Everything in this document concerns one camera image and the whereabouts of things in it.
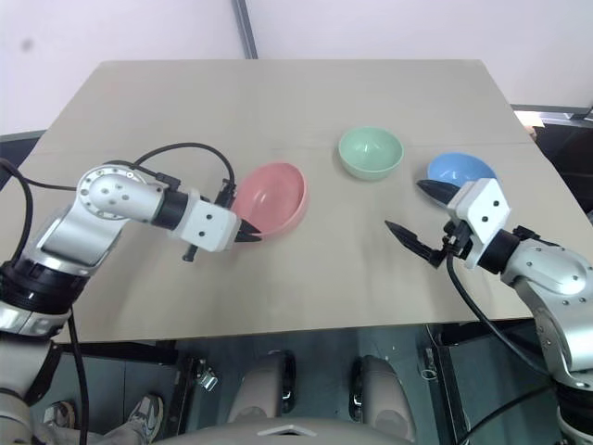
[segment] metal pole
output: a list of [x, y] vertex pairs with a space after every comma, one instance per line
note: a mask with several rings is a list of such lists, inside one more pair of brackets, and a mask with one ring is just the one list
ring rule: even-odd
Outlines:
[[246, 0], [233, 0], [233, 9], [235, 18], [237, 19], [239, 36], [241, 37], [241, 43], [245, 51], [245, 58], [258, 58], [258, 49], [256, 48], [256, 41], [253, 38], [253, 31], [251, 30]]

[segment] green bowl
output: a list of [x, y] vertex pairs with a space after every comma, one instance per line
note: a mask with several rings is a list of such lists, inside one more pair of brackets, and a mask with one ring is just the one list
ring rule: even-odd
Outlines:
[[393, 171], [404, 157], [404, 146], [387, 130], [359, 127], [340, 139], [338, 152], [342, 165], [352, 176], [378, 181]]

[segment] pink bowl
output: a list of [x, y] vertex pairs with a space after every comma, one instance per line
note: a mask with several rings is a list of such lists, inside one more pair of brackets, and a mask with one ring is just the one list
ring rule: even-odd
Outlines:
[[309, 192], [303, 173], [292, 164], [262, 165], [239, 185], [233, 211], [261, 231], [261, 237], [295, 228], [305, 216]]

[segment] white wall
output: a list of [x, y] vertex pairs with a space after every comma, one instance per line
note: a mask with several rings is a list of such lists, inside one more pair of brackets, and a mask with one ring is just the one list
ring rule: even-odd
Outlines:
[[46, 129], [103, 60], [243, 57], [230, 0], [0, 0], [0, 134]]
[[260, 58], [479, 58], [512, 104], [593, 105], [591, 0], [247, 0]]

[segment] blue bowl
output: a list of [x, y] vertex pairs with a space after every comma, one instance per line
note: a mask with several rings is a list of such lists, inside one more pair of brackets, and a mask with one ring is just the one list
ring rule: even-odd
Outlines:
[[428, 165], [428, 179], [461, 187], [480, 178], [497, 179], [494, 171], [481, 159], [464, 153], [445, 153]]

